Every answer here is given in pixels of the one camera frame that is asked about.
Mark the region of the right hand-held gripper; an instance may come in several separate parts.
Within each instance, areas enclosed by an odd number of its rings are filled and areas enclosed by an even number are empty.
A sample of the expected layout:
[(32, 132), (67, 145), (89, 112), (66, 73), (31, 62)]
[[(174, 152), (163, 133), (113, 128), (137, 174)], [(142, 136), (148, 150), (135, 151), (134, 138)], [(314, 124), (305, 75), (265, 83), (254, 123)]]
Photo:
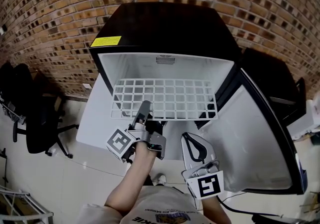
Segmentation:
[(197, 134), (184, 132), (181, 137), (185, 169), (181, 175), (191, 193), (198, 200), (224, 192), (224, 174), (213, 146)]

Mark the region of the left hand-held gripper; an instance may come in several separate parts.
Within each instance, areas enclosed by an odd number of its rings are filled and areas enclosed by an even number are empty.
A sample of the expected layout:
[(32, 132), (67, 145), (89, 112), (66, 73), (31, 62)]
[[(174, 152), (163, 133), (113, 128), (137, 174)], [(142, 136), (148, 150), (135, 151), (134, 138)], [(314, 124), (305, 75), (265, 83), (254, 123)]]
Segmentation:
[(157, 152), (156, 157), (160, 160), (165, 157), (166, 138), (157, 132), (150, 133), (144, 127), (147, 120), (153, 119), (150, 106), (150, 101), (143, 101), (131, 124), (133, 130), (116, 129), (106, 142), (107, 149), (122, 163), (132, 163), (130, 157), (138, 142), (146, 143), (149, 150)]

